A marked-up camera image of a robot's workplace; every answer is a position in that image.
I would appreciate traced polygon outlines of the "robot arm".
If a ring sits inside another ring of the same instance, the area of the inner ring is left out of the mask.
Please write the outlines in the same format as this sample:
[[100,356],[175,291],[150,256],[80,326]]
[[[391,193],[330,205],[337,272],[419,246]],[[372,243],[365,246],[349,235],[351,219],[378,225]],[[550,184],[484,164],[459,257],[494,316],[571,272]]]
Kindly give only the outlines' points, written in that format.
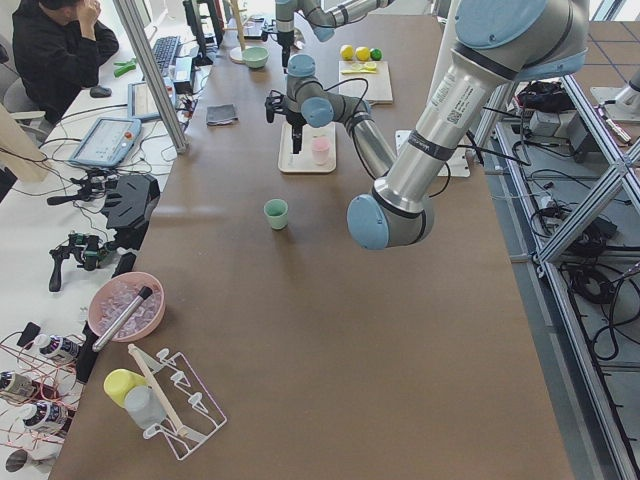
[[326,42],[339,27],[356,23],[372,11],[383,9],[393,0],[349,0],[325,10],[317,0],[276,0],[275,34],[281,47],[282,67],[287,68],[295,39],[295,14],[300,14],[320,42]]
[[446,72],[431,93],[415,128],[399,152],[383,138],[368,102],[334,94],[315,76],[315,61],[293,55],[294,15],[301,13],[317,38],[386,7],[384,1],[346,1],[325,11],[316,1],[276,4],[277,42],[282,48],[286,91],[265,100],[266,119],[283,115],[300,151],[304,126],[332,122],[345,126],[357,154],[375,182],[347,209],[351,237],[363,248],[412,245],[432,229],[427,189],[495,89],[511,81],[559,77],[585,62],[589,31],[586,1],[462,1],[447,24],[455,31],[448,52],[440,53]]

